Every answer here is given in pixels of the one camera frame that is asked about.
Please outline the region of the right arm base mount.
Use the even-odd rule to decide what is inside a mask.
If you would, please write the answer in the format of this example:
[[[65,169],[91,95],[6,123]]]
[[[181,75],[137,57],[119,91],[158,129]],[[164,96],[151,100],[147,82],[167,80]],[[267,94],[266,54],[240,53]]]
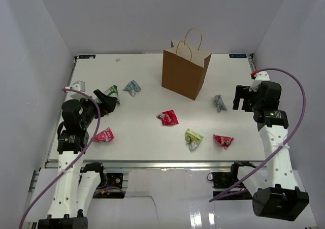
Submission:
[[[214,196],[236,183],[230,172],[210,172],[207,175],[207,180],[212,183]]]

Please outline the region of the silver blue snack packet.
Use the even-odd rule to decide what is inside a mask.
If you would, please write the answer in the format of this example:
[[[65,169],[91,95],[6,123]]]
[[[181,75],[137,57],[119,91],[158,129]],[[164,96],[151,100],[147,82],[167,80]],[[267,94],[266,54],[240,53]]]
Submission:
[[[131,80],[124,87],[123,91],[127,91],[131,96],[135,96],[137,92],[141,91],[141,88],[135,80]]]

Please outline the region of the large green snack bag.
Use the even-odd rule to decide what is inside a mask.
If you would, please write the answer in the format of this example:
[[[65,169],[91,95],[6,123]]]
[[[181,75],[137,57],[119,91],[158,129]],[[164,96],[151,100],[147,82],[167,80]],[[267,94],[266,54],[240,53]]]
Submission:
[[[102,93],[104,93],[107,96],[111,96],[111,97],[118,98],[118,103],[117,104],[120,104],[120,98],[119,98],[119,94],[118,94],[118,88],[117,88],[116,85],[112,85],[107,90],[102,91]]]

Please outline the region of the pink red snack packet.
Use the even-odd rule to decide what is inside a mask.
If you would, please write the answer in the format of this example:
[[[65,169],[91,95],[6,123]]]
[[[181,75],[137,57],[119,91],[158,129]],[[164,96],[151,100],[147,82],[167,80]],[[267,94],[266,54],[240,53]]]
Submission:
[[[98,133],[94,138],[94,142],[110,142],[114,139],[114,135],[111,129],[108,127],[105,130]]]

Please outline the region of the silver grey snack packet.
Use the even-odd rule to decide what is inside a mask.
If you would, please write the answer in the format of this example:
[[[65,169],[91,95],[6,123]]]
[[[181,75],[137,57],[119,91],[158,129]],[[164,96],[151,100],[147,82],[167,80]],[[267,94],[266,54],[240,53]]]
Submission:
[[[227,110],[227,107],[222,100],[221,94],[218,94],[214,97],[214,106],[217,110],[217,113],[220,113],[222,110]]]

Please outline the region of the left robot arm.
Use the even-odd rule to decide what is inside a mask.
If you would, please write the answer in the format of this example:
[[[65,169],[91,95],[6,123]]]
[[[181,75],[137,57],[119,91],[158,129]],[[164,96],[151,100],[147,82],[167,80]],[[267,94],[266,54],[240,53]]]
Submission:
[[[45,219],[38,228],[87,228],[87,212],[94,192],[107,183],[107,175],[100,162],[83,166],[84,155],[94,140],[88,127],[114,111],[119,98],[96,89],[96,99],[82,94],[71,98],[61,106],[63,121],[57,129],[58,179],[52,203]]]

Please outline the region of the small green snack packet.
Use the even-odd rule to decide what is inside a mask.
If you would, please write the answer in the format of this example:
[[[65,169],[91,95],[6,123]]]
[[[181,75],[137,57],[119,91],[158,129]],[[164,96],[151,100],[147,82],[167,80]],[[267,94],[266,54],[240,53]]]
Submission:
[[[185,140],[188,144],[189,150],[194,151],[202,142],[203,136],[190,130],[187,129],[185,132]]]

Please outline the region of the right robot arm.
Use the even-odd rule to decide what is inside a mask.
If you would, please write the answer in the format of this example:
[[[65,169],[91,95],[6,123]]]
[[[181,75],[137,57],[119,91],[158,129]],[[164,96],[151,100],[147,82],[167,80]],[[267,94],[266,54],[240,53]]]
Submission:
[[[288,137],[287,114],[279,110],[280,84],[262,81],[256,89],[238,85],[233,109],[252,112],[266,156],[267,177],[249,176],[256,166],[249,161],[236,161],[231,166],[230,184],[243,185],[252,196],[254,214],[258,217],[295,221],[309,204],[309,195],[300,190],[293,174]]]

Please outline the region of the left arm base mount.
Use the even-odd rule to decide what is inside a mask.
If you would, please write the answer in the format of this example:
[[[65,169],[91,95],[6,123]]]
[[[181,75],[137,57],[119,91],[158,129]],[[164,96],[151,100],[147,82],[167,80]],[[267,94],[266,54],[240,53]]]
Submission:
[[[104,181],[96,188],[94,199],[123,199],[123,173],[106,173]]]

